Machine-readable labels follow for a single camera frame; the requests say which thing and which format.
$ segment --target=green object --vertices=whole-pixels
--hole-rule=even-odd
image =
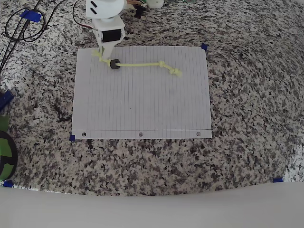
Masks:
[[[0,174],[0,181],[7,179],[12,173],[14,165],[4,164],[3,170]]]
[[[8,115],[0,115],[0,131],[7,132],[10,118]]]
[[[12,157],[11,149],[7,139],[0,138],[0,156]]]
[[[17,148],[13,139],[6,132],[0,131],[0,181],[12,177],[17,162]]]

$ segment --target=wire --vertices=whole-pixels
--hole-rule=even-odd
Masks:
[[[140,5],[140,6],[142,5],[140,1],[136,1],[136,0],[127,0],[127,3],[131,5]]]
[[[65,1],[67,1],[67,0],[62,0],[61,2],[59,2],[59,3],[55,6],[55,8],[53,9],[53,11],[52,11],[52,13],[51,13],[51,16],[49,17],[49,19],[48,19],[47,22],[46,22],[46,17],[45,17],[45,15],[44,15],[44,13],[37,9],[37,7],[38,7],[38,5],[40,4],[41,1],[42,1],[42,0],[38,0],[38,2],[36,3],[34,9],[22,8],[22,9],[16,11],[16,12],[14,12],[14,13],[10,16],[10,18],[8,19],[8,21],[6,22],[4,32],[5,32],[5,36],[6,36],[7,38],[9,38],[9,44],[8,44],[6,50],[5,50],[5,54],[4,54],[4,56],[3,56],[3,59],[2,59],[1,65],[0,65],[0,74],[1,74],[2,70],[4,69],[4,66],[5,66],[5,64],[7,63],[7,61],[8,61],[8,59],[9,59],[11,53],[12,53],[13,50],[16,48],[16,45],[19,43],[19,41],[22,41],[22,40],[23,40],[23,41],[25,41],[25,42],[30,43],[30,42],[34,42],[34,41],[36,41],[37,39],[39,39],[39,38],[42,36],[42,34],[44,33],[44,31],[47,30],[48,24],[49,24],[49,22],[51,21],[51,19],[52,19],[53,15],[54,15],[55,11],[57,10],[57,8],[58,8],[63,2],[65,2]],[[25,15],[28,14],[28,13],[30,13],[30,12],[37,12],[37,13],[40,13],[40,14],[42,15],[42,27],[41,27],[41,29],[40,29],[37,33],[35,33],[34,35],[29,36],[29,37],[24,37],[24,33],[25,33],[26,29],[28,28],[28,26],[29,26],[29,24],[30,24],[30,20],[27,20],[27,21],[25,22],[25,24],[23,25],[23,27],[22,27],[20,33],[18,34],[18,37],[15,38],[15,35],[16,35],[16,33],[17,33],[17,31],[18,31],[18,29],[19,29],[19,27],[20,27],[20,24],[21,24],[21,22],[22,22],[22,20],[23,20],[24,18],[21,18],[21,19],[19,20],[19,22],[18,22],[18,24],[17,24],[17,26],[16,26],[16,28],[15,28],[15,30],[14,30],[12,36],[10,36],[9,33],[8,33],[8,25],[9,25],[10,21],[12,20],[12,18],[13,18],[15,15],[17,15],[18,13],[20,13],[21,11],[23,11],[23,10],[27,10],[27,12],[25,13]]]
[[[95,28],[94,28],[93,26],[91,26],[91,25],[83,24],[83,23],[80,23],[80,22],[76,21],[75,16],[74,16],[74,10],[75,10],[75,5],[76,5],[77,2],[78,2],[78,0],[76,0],[76,1],[74,2],[74,5],[73,5],[73,10],[72,10],[73,20],[74,20],[78,25],[80,25],[80,26],[83,26],[83,27],[86,27],[86,28],[89,28],[89,29],[95,29]]]

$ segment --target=black cable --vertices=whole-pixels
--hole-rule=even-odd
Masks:
[[[74,5],[73,5],[73,9],[72,9],[72,17],[73,17],[73,20],[76,22],[76,24],[80,25],[80,26],[83,26],[83,27],[86,27],[86,28],[89,28],[89,29],[94,29],[92,28],[91,26],[89,25],[83,25],[81,23],[79,23],[78,21],[76,21],[75,19],[75,16],[74,16],[74,10],[75,10],[75,6],[76,6],[76,3],[78,2],[78,0],[75,1]]]
[[[38,2],[36,3],[34,9],[32,9],[32,10],[30,10],[30,9],[28,9],[28,8],[22,8],[22,9],[16,11],[15,13],[13,13],[13,14],[10,16],[10,18],[9,18],[8,21],[6,22],[4,32],[5,32],[5,36],[6,36],[7,38],[10,39],[10,42],[9,42],[9,44],[8,44],[6,50],[5,50],[5,54],[4,54],[4,56],[3,56],[3,59],[2,59],[1,65],[0,65],[0,74],[1,74],[1,72],[2,72],[2,70],[3,70],[3,68],[4,68],[4,66],[5,66],[5,64],[7,63],[7,61],[8,61],[8,59],[9,59],[11,53],[13,52],[13,50],[14,50],[15,47],[16,47],[16,45],[18,44],[18,42],[21,41],[21,40],[23,40],[23,41],[25,41],[25,42],[30,43],[30,42],[34,42],[34,41],[36,41],[37,39],[39,39],[39,38],[42,36],[42,34],[44,33],[44,31],[47,30],[48,24],[49,24],[49,22],[51,21],[51,19],[52,19],[53,15],[54,15],[55,11],[57,10],[57,8],[58,8],[63,2],[65,2],[65,1],[67,1],[67,0],[62,0],[61,2],[59,2],[59,3],[55,6],[55,8],[53,9],[53,11],[52,11],[52,13],[51,13],[51,16],[49,17],[49,19],[48,19],[47,22],[46,22],[46,17],[45,17],[45,15],[44,15],[44,13],[37,9],[37,7],[38,7],[38,5],[40,4],[41,1],[42,1],[42,0],[38,0]],[[19,12],[23,11],[23,10],[28,10],[27,13],[29,13],[29,12],[31,12],[31,11],[32,11],[32,12],[40,13],[40,14],[42,15],[42,27],[41,27],[41,29],[39,30],[39,32],[37,32],[36,34],[34,34],[34,35],[32,35],[32,36],[29,36],[29,37],[24,37],[24,32],[26,31],[26,29],[28,28],[28,26],[29,26],[29,24],[30,24],[30,20],[27,20],[27,21],[25,22],[25,24],[23,25],[23,27],[22,27],[22,29],[21,29],[21,31],[20,31],[18,37],[15,38],[15,35],[16,35],[18,29],[19,29],[19,26],[20,26],[21,21],[23,20],[23,18],[21,18],[21,19],[19,20],[19,22],[18,22],[18,24],[17,24],[17,26],[16,26],[16,28],[15,28],[14,33],[13,33],[12,36],[10,36],[9,33],[8,33],[8,25],[9,25],[9,22],[12,20],[12,18],[13,18],[15,15],[17,15]],[[11,50],[9,51],[9,48],[10,48],[10,46],[11,46],[11,44],[12,44],[13,41],[14,41],[15,43],[14,43],[13,47],[11,48]]]

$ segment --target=yellow rope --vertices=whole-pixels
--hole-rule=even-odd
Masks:
[[[108,67],[110,66],[111,63],[111,59],[103,59],[100,55],[100,53],[97,50],[93,50],[93,56],[98,57],[100,62],[105,62]],[[164,61],[159,61],[157,63],[133,63],[133,64],[129,64],[129,63],[116,63],[117,66],[119,67],[149,67],[149,66],[159,66],[159,67],[164,67],[167,68],[170,72],[170,74],[172,75],[176,75],[177,77],[181,77],[182,76],[182,72],[177,69],[177,68],[172,68],[171,66],[167,65]]]

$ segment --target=rope knot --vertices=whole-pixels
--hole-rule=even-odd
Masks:
[[[165,65],[165,62],[164,61],[159,61],[159,65],[160,65],[160,68],[162,68],[163,65]]]
[[[174,74],[174,75],[179,75],[180,74],[180,70],[179,69],[177,69],[177,68],[175,68],[175,69],[171,69],[170,71],[170,74]]]

